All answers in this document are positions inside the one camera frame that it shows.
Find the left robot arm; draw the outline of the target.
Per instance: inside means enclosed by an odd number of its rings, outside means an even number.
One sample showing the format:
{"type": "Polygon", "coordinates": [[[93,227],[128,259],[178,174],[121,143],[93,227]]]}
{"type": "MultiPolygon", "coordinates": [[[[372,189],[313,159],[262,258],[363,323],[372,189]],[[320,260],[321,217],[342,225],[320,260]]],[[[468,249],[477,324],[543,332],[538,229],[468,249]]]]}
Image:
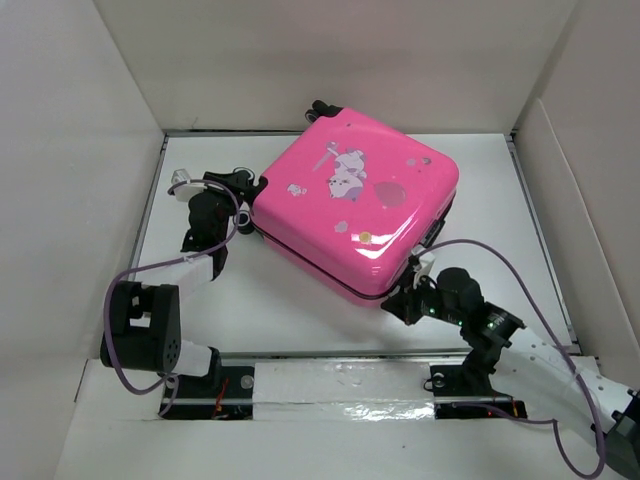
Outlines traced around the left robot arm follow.
{"type": "Polygon", "coordinates": [[[250,206],[267,180],[246,168],[193,179],[175,171],[170,196],[188,206],[188,228],[177,257],[116,275],[105,294],[100,358],[130,392],[146,394],[127,378],[129,371],[156,373],[162,382],[188,384],[201,396],[222,387],[216,349],[182,337],[181,304],[222,273],[228,243],[247,229],[250,206]]]}

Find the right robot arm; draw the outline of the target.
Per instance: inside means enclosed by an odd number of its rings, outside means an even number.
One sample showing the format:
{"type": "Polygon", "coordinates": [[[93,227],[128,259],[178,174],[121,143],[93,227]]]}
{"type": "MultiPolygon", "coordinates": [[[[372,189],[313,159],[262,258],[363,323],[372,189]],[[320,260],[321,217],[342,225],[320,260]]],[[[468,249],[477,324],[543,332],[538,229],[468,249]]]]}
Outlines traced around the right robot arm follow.
{"type": "Polygon", "coordinates": [[[460,329],[470,352],[462,381],[535,407],[571,429],[626,479],[639,476],[639,393],[593,370],[580,369],[561,348],[507,310],[484,299],[462,268],[400,288],[382,309],[413,325],[425,316],[460,329]]]}

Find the pink hard-shell suitcase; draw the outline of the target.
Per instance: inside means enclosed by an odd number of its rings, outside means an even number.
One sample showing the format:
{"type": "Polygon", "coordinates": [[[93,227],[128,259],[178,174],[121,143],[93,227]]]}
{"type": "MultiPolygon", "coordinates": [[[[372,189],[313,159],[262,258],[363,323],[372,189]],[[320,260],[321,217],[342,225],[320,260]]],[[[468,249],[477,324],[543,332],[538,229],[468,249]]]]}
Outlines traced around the pink hard-shell suitcase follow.
{"type": "Polygon", "coordinates": [[[309,127],[246,194],[251,222],[290,261],[357,304],[387,296],[411,251],[435,238],[459,168],[348,107],[312,103],[309,127]]]}

